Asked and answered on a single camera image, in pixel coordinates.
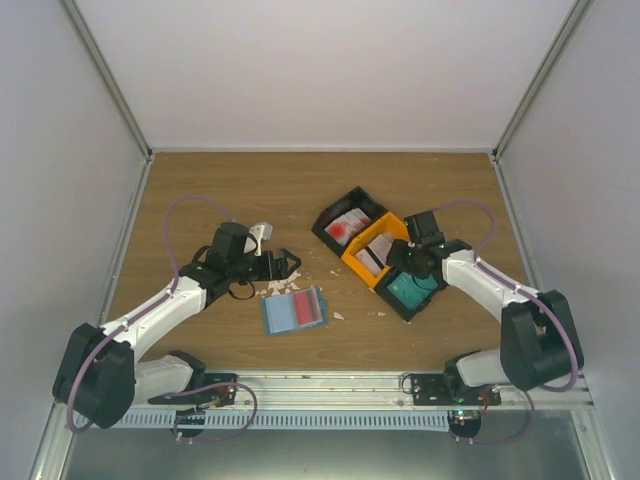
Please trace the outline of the aluminium front rail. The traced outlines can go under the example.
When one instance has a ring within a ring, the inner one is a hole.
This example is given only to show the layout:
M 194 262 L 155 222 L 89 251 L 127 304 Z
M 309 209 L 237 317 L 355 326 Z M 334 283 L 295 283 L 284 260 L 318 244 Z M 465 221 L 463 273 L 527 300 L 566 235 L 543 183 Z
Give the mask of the aluminium front rail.
M 251 388 L 261 410 L 445 410 L 453 405 L 414 406 L 404 393 L 401 371 L 314 371 L 314 370 L 237 370 L 239 383 Z M 491 387 L 501 396 L 498 410 L 521 410 L 528 406 L 524 393 L 512 385 Z M 579 378 L 564 393 L 544 389 L 529 391 L 538 410 L 594 409 L 586 380 Z

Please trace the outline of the orange plastic bin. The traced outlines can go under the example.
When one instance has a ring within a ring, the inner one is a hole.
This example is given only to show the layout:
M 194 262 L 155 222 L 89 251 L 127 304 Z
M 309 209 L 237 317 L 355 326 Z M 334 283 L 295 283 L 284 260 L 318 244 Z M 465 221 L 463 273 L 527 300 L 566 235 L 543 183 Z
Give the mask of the orange plastic bin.
M 341 259 L 369 288 L 374 288 L 390 271 L 387 258 L 393 241 L 407 239 L 404 221 L 388 212 L 356 235 Z

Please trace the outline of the black bin with green cards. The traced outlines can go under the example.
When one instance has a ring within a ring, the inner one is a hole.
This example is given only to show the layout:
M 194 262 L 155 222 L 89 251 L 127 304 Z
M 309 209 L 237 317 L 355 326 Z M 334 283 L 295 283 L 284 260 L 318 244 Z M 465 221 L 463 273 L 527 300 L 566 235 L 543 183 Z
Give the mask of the black bin with green cards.
M 378 282 L 374 291 L 403 321 L 409 323 L 445 288 L 446 284 L 433 275 L 421 279 L 392 268 Z

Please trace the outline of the blue leather card holder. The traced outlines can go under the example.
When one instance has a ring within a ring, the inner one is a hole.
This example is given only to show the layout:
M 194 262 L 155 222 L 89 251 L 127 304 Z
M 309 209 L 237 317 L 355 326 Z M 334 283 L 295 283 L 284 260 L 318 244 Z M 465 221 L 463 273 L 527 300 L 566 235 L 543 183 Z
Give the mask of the blue leather card holder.
M 261 300 L 260 305 L 267 336 L 283 335 L 328 325 L 328 304 L 326 299 L 318 287 L 311 288 L 315 288 L 317 291 L 323 320 L 319 324 L 307 328 L 299 327 L 294 310 L 293 295 L 303 290 L 264 298 Z

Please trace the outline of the red dot card stack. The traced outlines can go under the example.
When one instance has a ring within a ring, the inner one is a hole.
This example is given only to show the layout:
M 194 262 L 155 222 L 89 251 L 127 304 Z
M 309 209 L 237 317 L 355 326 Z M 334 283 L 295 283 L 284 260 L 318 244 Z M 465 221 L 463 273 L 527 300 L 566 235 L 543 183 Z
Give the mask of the red dot card stack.
M 340 246 L 346 246 L 370 223 L 370 217 L 362 209 L 354 208 L 332 220 L 324 231 Z

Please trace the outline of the white card stack orange bin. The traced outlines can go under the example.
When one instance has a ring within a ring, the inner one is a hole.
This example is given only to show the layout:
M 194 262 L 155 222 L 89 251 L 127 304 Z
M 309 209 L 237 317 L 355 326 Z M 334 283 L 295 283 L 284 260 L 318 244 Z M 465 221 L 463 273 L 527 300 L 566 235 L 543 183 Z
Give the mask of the white card stack orange bin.
M 388 233 L 377 235 L 369 244 L 358 251 L 354 257 L 373 276 L 378 276 L 386 267 L 389 251 L 395 238 Z

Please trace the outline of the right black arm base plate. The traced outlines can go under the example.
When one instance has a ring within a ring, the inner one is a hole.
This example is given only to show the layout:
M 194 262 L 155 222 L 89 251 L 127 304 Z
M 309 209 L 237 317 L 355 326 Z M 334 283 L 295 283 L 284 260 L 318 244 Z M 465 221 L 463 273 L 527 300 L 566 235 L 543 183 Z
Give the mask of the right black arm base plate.
M 502 404 L 501 395 L 491 387 L 464 388 L 452 394 L 443 374 L 407 373 L 399 381 L 403 393 L 410 395 L 414 406 L 489 407 Z

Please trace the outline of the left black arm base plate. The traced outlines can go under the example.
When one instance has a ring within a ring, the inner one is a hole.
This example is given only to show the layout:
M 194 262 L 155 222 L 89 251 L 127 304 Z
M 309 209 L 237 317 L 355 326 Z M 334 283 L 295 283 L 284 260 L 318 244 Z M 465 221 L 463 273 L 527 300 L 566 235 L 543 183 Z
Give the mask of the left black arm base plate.
M 213 405 L 215 407 L 233 405 L 235 402 L 235 383 L 237 380 L 238 375 L 235 373 L 205 372 L 200 379 L 191 380 L 186 390 L 191 391 L 211 384 L 216 384 L 216 387 L 187 396 L 156 396 L 149 399 L 148 403 L 151 405 Z

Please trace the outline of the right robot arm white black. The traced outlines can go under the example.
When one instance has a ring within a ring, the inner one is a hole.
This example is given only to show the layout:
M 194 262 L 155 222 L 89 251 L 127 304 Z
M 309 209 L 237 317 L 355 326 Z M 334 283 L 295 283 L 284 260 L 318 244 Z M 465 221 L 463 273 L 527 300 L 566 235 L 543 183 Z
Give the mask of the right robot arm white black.
M 500 326 L 500 345 L 450 359 L 443 371 L 443 393 L 464 405 L 479 387 L 510 384 L 528 392 L 541 388 L 564 393 L 574 387 L 584 355 L 567 298 L 557 290 L 526 286 L 481 258 L 460 239 L 447 240 L 435 213 L 427 210 L 404 220 L 405 240 L 391 246 L 387 263 L 402 281 L 390 293 L 402 305 L 417 295 L 424 308 L 447 287 L 486 310 Z

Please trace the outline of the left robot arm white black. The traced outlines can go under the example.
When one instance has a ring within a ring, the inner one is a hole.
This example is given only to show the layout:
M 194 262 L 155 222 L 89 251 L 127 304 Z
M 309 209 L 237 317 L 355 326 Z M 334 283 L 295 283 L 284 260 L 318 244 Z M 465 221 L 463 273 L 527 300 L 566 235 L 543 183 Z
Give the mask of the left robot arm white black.
M 301 260 L 287 249 L 265 250 L 272 227 L 224 222 L 211 244 L 201 247 L 159 293 L 120 318 L 96 327 L 84 323 L 71 334 L 52 388 L 67 407 L 68 427 L 82 416 L 88 426 L 109 428 L 135 404 L 178 398 L 185 404 L 211 402 L 205 366 L 173 351 L 159 360 L 146 353 L 175 327 L 231 294 L 233 285 L 288 279 Z

